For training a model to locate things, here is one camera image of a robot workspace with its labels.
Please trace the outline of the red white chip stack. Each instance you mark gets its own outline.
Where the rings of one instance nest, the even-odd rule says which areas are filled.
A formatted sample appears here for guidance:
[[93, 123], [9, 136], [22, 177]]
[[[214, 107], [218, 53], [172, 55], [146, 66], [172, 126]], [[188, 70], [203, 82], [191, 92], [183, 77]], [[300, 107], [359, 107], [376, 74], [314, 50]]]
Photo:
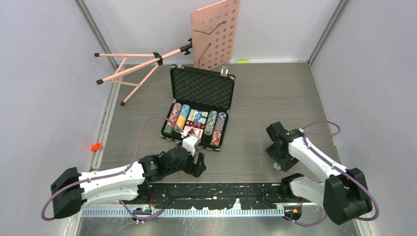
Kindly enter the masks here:
[[168, 121], [166, 123], [166, 127], [174, 128], [174, 126], [176, 124], [176, 121], [179, 117], [179, 113], [180, 113], [181, 109], [182, 109], [182, 104], [175, 103], [173, 105], [172, 110], [171, 110], [170, 115], [169, 115], [169, 120], [170, 121]]

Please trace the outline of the green poker chip stack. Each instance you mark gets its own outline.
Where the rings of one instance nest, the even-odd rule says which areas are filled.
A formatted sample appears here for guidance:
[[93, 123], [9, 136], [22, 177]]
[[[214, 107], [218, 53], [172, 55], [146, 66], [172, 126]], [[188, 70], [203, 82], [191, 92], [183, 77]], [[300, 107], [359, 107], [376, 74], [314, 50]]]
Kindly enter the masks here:
[[174, 130], [174, 128], [173, 128], [173, 127], [171, 127], [171, 126], [165, 126], [165, 127], [164, 127], [164, 129], [163, 129], [162, 134], [163, 134], [164, 136], [169, 136], [169, 135], [172, 135], [173, 130]]

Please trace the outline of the black poker set case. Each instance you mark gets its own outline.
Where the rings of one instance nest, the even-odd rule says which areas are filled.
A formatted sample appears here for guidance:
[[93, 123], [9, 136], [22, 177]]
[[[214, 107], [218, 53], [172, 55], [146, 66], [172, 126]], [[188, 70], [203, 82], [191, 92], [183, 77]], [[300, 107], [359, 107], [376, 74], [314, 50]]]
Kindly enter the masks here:
[[204, 112], [224, 112], [226, 117], [219, 144], [214, 144], [212, 135], [205, 133], [201, 135], [199, 144], [199, 147], [207, 150], [221, 151], [232, 105], [235, 75], [173, 64], [170, 67], [170, 77], [173, 101], [167, 117], [175, 103]]

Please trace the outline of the blue playing card deck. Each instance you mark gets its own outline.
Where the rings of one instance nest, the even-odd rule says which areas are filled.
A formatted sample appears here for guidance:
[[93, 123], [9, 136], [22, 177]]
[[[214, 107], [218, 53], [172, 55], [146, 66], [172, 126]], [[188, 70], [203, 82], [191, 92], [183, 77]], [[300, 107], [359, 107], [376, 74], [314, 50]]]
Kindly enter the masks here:
[[209, 112], [191, 109], [187, 120], [196, 124], [206, 124]]

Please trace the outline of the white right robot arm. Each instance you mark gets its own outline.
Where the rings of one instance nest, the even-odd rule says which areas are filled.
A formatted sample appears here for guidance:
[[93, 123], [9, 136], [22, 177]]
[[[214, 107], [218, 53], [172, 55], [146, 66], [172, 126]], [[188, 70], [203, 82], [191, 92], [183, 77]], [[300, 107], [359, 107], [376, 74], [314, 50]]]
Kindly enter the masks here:
[[337, 225], [350, 220], [366, 220], [363, 215], [375, 212], [372, 221], [379, 216], [379, 207], [369, 192], [364, 173], [358, 168], [349, 169], [328, 157], [305, 134], [305, 127], [287, 130], [282, 123], [275, 122], [266, 128], [272, 144], [266, 153], [282, 171], [290, 170], [301, 162], [318, 179], [312, 181], [296, 173], [281, 180], [279, 194], [288, 201], [309, 200], [326, 213], [326, 217]]

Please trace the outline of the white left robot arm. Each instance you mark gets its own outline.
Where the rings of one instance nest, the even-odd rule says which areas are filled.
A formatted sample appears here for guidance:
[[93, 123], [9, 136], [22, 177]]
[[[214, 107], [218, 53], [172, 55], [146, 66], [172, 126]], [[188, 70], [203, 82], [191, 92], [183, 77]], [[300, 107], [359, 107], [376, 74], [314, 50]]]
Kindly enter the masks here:
[[80, 173], [75, 167], [68, 168], [51, 184], [53, 218], [67, 218], [83, 208], [115, 201], [136, 200], [144, 204], [151, 191], [143, 184], [180, 171], [199, 177], [206, 170], [204, 158], [201, 152], [192, 154], [177, 146], [145, 156], [132, 165], [104, 171]]

